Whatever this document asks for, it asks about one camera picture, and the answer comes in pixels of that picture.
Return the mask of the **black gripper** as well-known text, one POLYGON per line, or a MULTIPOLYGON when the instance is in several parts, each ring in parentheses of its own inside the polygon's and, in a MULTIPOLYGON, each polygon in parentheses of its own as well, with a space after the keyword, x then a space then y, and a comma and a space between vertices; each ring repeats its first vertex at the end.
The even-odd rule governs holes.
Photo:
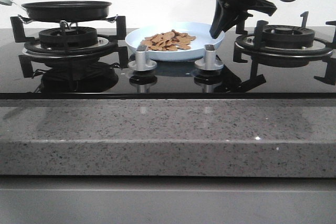
POLYGON ((211 37, 217 38, 221 32, 227 32, 233 26, 253 17, 246 11, 249 9, 269 16, 277 10, 275 4, 267 0, 217 0, 213 22, 209 30, 211 37))

